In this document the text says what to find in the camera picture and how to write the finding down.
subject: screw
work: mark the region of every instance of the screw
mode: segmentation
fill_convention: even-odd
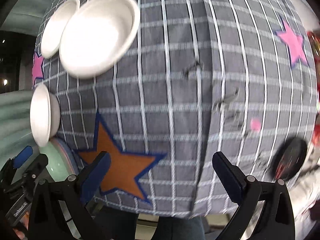
[[[284,180],[283,180],[283,179],[278,179],[278,183],[279,183],[280,185],[284,185]]]
[[[70,176],[68,177],[68,180],[69,180],[69,181],[74,181],[74,180],[76,180],[76,178],[77,178],[76,175],[70,175]]]
[[[44,183],[45,183],[45,179],[39,180],[39,184],[40,184],[40,185],[42,185],[42,184],[44,184]]]
[[[247,176],[247,180],[250,181],[250,182],[254,182],[256,180],[256,178],[254,176]]]

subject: pink star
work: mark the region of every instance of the pink star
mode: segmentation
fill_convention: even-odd
[[[293,68],[299,59],[301,60],[301,63],[308,66],[306,54],[302,49],[303,37],[301,35],[296,35],[290,28],[289,24],[283,19],[281,20],[285,31],[277,31],[276,34],[288,46],[290,66]]]
[[[38,54],[35,52],[33,56],[33,67],[32,67],[32,85],[35,85],[36,79],[37,78],[42,78],[43,79],[43,72],[42,72],[42,62],[43,62],[43,57],[39,57]]]

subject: orange star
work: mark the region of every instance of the orange star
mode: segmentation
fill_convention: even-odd
[[[113,140],[99,113],[96,115],[93,141],[94,149],[79,150],[78,154],[87,164],[92,163],[101,151],[110,154],[111,166],[100,184],[101,194],[106,195],[119,189],[149,202],[138,180],[165,155],[123,152]]]

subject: green curtain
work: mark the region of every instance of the green curtain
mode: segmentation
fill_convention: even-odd
[[[18,169],[14,181],[39,154],[30,128],[32,91],[15,91],[0,94],[0,169],[26,146],[33,148],[33,155]]]

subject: pink spot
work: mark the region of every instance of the pink spot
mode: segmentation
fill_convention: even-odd
[[[259,118],[253,117],[250,121],[250,129],[259,132],[261,130],[261,122]]]

